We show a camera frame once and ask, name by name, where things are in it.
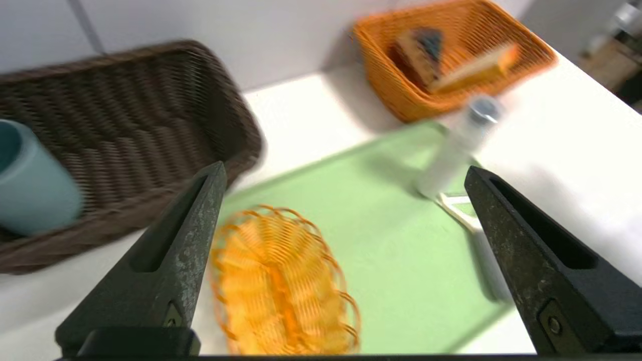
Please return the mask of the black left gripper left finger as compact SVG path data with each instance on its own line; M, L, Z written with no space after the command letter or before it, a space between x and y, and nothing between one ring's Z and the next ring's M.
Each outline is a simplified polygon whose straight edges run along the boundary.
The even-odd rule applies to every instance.
M197 356L196 310L227 175L204 167L57 327L62 356Z

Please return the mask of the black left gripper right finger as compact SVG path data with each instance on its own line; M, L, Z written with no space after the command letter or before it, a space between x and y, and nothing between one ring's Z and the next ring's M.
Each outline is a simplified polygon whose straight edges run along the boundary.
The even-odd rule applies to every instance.
M464 188L537 354L640 356L640 286L497 174Z

